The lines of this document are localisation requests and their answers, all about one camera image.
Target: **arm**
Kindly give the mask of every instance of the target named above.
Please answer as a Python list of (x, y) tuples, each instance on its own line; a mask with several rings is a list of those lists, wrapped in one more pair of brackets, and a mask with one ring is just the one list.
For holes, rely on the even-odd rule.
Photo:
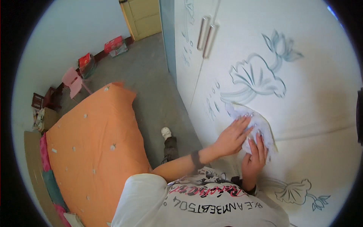
[[(232, 124), (220, 134), (214, 144), (199, 151), (200, 163), (208, 164), (220, 157), (237, 153), (242, 148), (242, 143), (253, 129), (253, 127), (251, 127), (245, 131), (250, 121), (250, 116), (243, 116), (233, 121)], [(195, 166), (191, 155), (187, 155), (164, 163), (155, 168), (151, 173), (162, 176), (169, 183), (192, 173), (194, 169)]]

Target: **orange bedsheet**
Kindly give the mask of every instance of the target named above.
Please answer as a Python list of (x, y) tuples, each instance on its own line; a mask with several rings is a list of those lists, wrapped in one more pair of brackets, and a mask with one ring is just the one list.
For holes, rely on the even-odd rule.
[(123, 83), (108, 84), (46, 133), (63, 198), (85, 227), (107, 227), (126, 179), (151, 168), (131, 105), (135, 96)]

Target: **hand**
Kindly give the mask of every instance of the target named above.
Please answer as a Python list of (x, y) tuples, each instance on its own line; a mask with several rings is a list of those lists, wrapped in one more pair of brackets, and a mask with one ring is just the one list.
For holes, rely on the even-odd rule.
[(250, 127), (245, 131), (250, 121), (250, 116), (237, 118), (219, 135), (212, 145), (218, 157), (235, 154), (242, 149), (242, 143), (253, 129)]
[(251, 154), (246, 154), (242, 160), (242, 189), (250, 191), (257, 183), (257, 176), (266, 164), (268, 149), (264, 145), (263, 137), (259, 131), (256, 134), (257, 145), (253, 137), (249, 136), (248, 143), (251, 147)]

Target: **concrete floor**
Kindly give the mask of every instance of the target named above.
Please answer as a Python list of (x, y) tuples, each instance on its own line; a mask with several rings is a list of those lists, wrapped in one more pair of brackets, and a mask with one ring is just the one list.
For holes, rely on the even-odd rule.
[[(102, 59), (86, 85), (96, 91), (108, 83), (124, 81), (126, 88), (137, 93), (132, 106), (153, 168), (160, 165), (164, 158), (162, 127), (169, 127), (177, 137), (180, 156), (201, 149), (176, 85), (168, 73), (162, 34), (144, 38), (128, 48), (127, 53), (116, 58), (107, 56)], [(87, 96), (87, 91), (82, 89), (75, 99), (80, 102)], [(69, 89), (66, 89), (61, 100), (61, 115), (76, 104), (69, 97)]]

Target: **gift box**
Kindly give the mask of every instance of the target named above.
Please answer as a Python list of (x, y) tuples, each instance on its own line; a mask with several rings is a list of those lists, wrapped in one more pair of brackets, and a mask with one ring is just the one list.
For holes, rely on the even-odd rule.
[(121, 36), (105, 43), (103, 49), (111, 57), (116, 57), (127, 51), (127, 46)]
[(83, 79), (90, 77), (96, 69), (96, 61), (90, 53), (78, 59), (79, 71)]
[(84, 55), (83, 57), (81, 57), (80, 59), (78, 59), (79, 70), (83, 71), (85, 69), (85, 67), (87, 66), (87, 64), (90, 62), (90, 60), (91, 60), (90, 53), (88, 53), (88, 54)]

